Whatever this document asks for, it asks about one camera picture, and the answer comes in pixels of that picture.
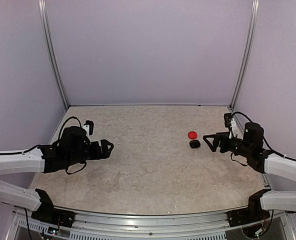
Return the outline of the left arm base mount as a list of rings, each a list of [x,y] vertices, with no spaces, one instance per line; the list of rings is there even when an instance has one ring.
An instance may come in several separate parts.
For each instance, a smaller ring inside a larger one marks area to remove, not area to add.
[[[40,197],[40,206],[37,210],[32,211],[31,218],[58,227],[71,228],[76,213],[70,210],[56,208],[46,191],[38,188],[35,191]]]

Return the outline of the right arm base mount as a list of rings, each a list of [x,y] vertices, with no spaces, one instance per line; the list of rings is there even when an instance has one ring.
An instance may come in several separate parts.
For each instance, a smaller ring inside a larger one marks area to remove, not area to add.
[[[229,226],[237,227],[268,219],[271,216],[270,212],[262,209],[260,198],[269,191],[269,189],[262,189],[248,198],[247,207],[228,211]]]

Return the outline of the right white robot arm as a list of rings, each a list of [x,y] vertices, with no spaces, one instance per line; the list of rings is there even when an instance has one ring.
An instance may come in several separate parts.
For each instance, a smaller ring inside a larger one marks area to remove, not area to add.
[[[230,132],[218,132],[204,135],[202,139],[212,152],[230,152],[246,158],[246,166],[261,174],[280,176],[296,182],[296,160],[279,156],[272,150],[264,149],[264,129],[255,122],[244,126],[243,138],[237,138]],[[280,210],[296,213],[296,190],[275,191],[264,189],[249,197],[244,218],[254,222],[264,211]]]

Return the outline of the red earbud charging case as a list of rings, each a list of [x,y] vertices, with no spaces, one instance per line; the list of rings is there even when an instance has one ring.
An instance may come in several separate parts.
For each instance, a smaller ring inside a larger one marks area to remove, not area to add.
[[[195,140],[198,138],[198,134],[195,131],[189,131],[187,135],[188,138],[191,140]]]

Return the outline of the small black case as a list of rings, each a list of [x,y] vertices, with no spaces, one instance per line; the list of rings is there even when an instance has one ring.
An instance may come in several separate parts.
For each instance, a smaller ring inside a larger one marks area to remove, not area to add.
[[[191,141],[189,142],[189,146],[190,146],[192,149],[198,149],[198,148],[201,147],[201,143],[200,143],[199,140],[194,139],[194,140],[191,140]]]

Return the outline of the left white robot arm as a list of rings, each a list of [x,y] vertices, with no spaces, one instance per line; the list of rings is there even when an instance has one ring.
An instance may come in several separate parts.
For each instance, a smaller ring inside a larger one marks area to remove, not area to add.
[[[106,139],[90,141],[83,127],[71,126],[63,130],[53,144],[41,144],[30,149],[0,151],[0,176],[17,173],[49,174],[88,161],[108,159],[114,144]],[[51,223],[58,218],[58,211],[48,194],[41,189],[27,189],[0,180],[0,202],[25,208]]]

